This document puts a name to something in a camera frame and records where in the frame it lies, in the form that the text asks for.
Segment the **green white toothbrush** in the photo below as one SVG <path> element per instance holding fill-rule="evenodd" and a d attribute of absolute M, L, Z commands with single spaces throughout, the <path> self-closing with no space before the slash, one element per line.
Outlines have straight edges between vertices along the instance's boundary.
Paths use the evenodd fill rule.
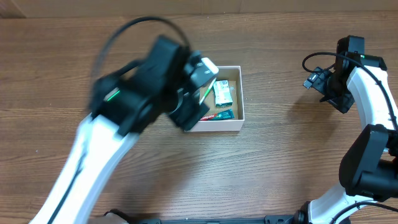
<path fill-rule="evenodd" d="M 206 89 L 206 92 L 204 93 L 204 95 L 202 96 L 202 98 L 199 101 L 200 105 L 205 101 L 206 97 L 208 96 L 208 94 L 210 93 L 211 89 L 213 88 L 213 85 L 214 85 L 215 81 L 216 81 L 216 78 L 214 78 L 211 81 L 211 83 L 209 84 L 208 88 Z"/>

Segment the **green white soap bar box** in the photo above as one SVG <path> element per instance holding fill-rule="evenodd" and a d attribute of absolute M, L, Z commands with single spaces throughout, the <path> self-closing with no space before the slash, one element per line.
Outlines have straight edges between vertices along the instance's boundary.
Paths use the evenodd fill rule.
<path fill-rule="evenodd" d="M 227 80 L 218 80 L 213 84 L 215 95 L 215 106 L 224 108 L 233 104 L 232 94 Z"/>

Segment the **Colgate toothpaste tube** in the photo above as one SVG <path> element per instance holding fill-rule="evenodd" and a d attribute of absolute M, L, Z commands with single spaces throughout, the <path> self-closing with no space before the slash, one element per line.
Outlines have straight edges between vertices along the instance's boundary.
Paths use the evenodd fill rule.
<path fill-rule="evenodd" d="M 200 121 L 221 121 L 227 119 L 234 119 L 234 113 L 232 109 L 219 111 L 217 113 L 210 111 L 206 115 L 202 116 Z"/>

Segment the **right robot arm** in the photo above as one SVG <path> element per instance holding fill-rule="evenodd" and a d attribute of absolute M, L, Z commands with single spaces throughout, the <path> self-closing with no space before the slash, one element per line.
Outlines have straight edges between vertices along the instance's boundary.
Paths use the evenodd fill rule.
<path fill-rule="evenodd" d="M 397 197 L 397 106 L 387 66 L 382 57 L 367 55 L 364 38 L 355 35 L 340 39 L 333 56 L 333 65 L 310 70 L 303 85 L 341 113 L 356 105 L 362 131 L 340 162 L 339 182 L 285 223 L 350 223 L 366 206 L 397 211 L 384 204 Z"/>

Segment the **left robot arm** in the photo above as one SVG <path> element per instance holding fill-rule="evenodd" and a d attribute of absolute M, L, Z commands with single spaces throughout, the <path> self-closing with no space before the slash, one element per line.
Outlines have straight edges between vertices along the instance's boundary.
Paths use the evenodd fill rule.
<path fill-rule="evenodd" d="M 113 170 L 143 130 L 166 113 L 188 131 L 208 112 L 200 88 L 218 67 L 197 51 L 160 36 L 147 57 L 99 78 L 89 115 L 34 223 L 86 223 Z"/>

